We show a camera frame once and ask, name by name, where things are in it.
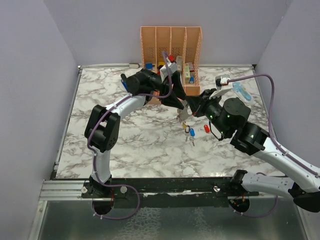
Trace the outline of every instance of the screw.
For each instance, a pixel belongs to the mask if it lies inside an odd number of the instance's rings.
[[[88,189],[85,186],[83,186],[81,188],[81,193],[86,194],[87,192],[88,192]]]
[[[127,187],[126,186],[122,186],[121,188],[120,188],[120,192],[122,193],[122,194],[125,194],[126,192],[127,192]]]
[[[216,193],[218,193],[218,192],[220,192],[220,187],[218,187],[218,186],[214,186],[213,187],[213,190],[216,192]]]

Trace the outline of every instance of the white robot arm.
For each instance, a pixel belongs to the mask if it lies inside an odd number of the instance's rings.
[[[107,121],[106,127],[99,126],[91,140],[91,145],[97,152],[96,171],[103,183],[111,178],[110,150],[117,142],[120,120],[137,108],[144,106],[150,100],[145,95],[138,95],[141,89],[146,89],[146,85],[142,83],[156,82],[153,85],[147,85],[148,87],[151,86],[147,90],[160,90],[160,96],[168,92],[168,82],[163,81],[160,76],[151,71],[143,69],[142,72],[143,74],[137,72],[135,75],[125,78],[128,95],[106,107],[97,105],[92,110],[86,127],[85,136],[88,138],[98,119],[106,112],[106,108],[110,109],[122,101],[104,119],[104,121]],[[263,192],[292,198],[303,209],[311,212],[320,211],[320,204],[318,204],[320,201],[320,178],[318,175],[320,168],[307,163],[281,146],[286,151],[282,153],[272,142],[268,132],[256,124],[248,122],[251,110],[238,98],[229,98],[221,106],[219,104],[221,96],[231,89],[230,86],[222,84],[218,90],[215,88],[206,89],[199,96],[186,96],[180,82],[180,75],[174,72],[172,79],[174,81],[172,93],[169,98],[161,100],[162,104],[183,109],[184,106],[178,98],[186,100],[195,117],[206,116],[210,123],[219,130],[223,139],[232,138],[230,144],[236,149],[271,164],[286,175],[284,177],[272,177],[237,170],[230,182],[231,187],[241,187],[244,192]],[[135,81],[135,86],[131,85],[131,80]],[[290,159],[288,155],[293,156],[296,161]],[[93,170],[91,177],[99,182],[96,178],[96,171]]]

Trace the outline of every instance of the red key cap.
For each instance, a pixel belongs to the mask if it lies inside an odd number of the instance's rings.
[[[210,128],[208,125],[204,125],[204,130],[207,134],[210,133]]]

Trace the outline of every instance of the marble table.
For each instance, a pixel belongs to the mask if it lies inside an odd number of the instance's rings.
[[[92,171],[92,152],[87,149],[84,131],[92,108],[105,106],[123,97],[126,92],[120,74],[130,76],[138,69],[83,69],[56,174],[57,179],[88,178]],[[215,77],[229,74],[232,78],[253,74],[251,67],[201,67],[201,91],[215,87]],[[249,121],[267,130],[268,120],[254,78],[242,82],[253,96]],[[236,97],[230,91],[223,97]],[[146,105],[124,118],[117,144],[111,150],[110,169],[114,178],[179,178],[232,176],[237,169],[264,172],[271,176],[283,173],[268,163],[248,156],[229,144],[206,133],[205,117],[191,116],[187,123],[195,130],[195,146],[185,142],[177,109],[163,105]]]

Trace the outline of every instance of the gray wall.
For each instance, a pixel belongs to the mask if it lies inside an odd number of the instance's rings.
[[[80,65],[141,62],[140,26],[201,26],[200,62],[257,64],[291,0],[44,0]]]
[[[279,141],[320,167],[319,0],[292,2],[256,71],[270,74],[275,81],[273,126]],[[259,79],[259,84],[269,100],[270,83]],[[318,227],[320,217],[315,216]]]
[[[0,239],[28,238],[77,79],[41,0],[0,3]]]

